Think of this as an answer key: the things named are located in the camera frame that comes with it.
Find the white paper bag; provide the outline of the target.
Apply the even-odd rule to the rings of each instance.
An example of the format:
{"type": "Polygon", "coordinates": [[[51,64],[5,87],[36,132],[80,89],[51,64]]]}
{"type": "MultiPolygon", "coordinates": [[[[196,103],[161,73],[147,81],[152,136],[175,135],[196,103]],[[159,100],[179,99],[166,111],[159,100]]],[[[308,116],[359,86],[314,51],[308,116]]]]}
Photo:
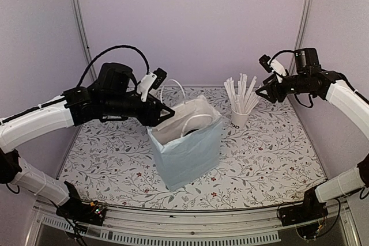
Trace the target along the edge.
{"type": "Polygon", "coordinates": [[[175,115],[148,127],[156,169],[166,188],[175,191],[219,164],[223,117],[200,95],[172,107],[175,115]],[[199,129],[187,136],[186,132],[199,129]]]}

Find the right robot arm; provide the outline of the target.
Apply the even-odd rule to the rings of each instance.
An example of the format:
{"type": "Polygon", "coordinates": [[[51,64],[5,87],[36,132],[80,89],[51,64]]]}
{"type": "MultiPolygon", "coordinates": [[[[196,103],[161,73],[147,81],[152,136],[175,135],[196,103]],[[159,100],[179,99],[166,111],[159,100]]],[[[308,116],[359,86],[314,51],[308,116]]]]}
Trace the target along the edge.
{"type": "MultiPolygon", "coordinates": [[[[346,116],[368,137],[368,100],[340,72],[322,68],[315,48],[281,50],[263,55],[259,64],[270,74],[256,94],[271,103],[282,103],[291,94],[319,97],[346,116]]],[[[317,185],[305,193],[298,216],[311,220],[320,212],[320,203],[349,195],[368,187],[368,158],[353,168],[317,185]]]]}

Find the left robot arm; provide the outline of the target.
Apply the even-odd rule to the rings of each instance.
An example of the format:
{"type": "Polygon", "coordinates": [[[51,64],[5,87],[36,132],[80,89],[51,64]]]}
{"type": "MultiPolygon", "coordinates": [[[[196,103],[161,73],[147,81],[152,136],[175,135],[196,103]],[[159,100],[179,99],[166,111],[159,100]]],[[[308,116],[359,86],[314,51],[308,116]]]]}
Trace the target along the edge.
{"type": "Polygon", "coordinates": [[[131,67],[104,63],[97,79],[88,87],[78,83],[52,100],[8,118],[1,118],[1,183],[23,187],[47,198],[72,219],[81,219],[96,202],[84,204],[74,185],[56,180],[29,165],[16,148],[32,139],[91,120],[124,121],[136,118],[154,127],[174,116],[173,109],[150,94],[165,80],[158,68],[137,81],[131,67]]]}

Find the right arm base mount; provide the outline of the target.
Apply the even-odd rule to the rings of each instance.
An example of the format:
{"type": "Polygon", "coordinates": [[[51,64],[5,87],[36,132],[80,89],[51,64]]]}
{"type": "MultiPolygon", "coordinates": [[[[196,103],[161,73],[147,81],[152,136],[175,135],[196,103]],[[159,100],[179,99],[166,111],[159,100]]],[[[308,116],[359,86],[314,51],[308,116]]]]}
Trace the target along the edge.
{"type": "Polygon", "coordinates": [[[290,226],[296,224],[306,223],[308,221],[323,219],[322,222],[303,225],[296,228],[296,232],[299,237],[306,241],[316,240],[330,233],[335,227],[341,212],[341,202],[339,199],[335,199],[338,203],[338,213],[333,223],[324,232],[322,231],[326,227],[326,221],[328,216],[328,210],[326,203],[320,203],[309,196],[303,201],[303,203],[296,205],[291,202],[291,206],[281,207],[278,206],[276,211],[277,218],[281,221],[282,226],[290,226]]]}

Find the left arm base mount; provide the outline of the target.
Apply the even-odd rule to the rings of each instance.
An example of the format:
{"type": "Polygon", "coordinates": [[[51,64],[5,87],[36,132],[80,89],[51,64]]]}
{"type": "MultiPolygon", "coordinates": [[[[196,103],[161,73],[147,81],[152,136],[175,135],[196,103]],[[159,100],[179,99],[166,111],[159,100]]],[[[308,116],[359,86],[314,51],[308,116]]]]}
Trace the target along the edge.
{"type": "Polygon", "coordinates": [[[60,217],[96,226],[103,225],[106,212],[106,205],[97,200],[85,203],[77,198],[70,198],[57,208],[57,215],[60,217]]]}

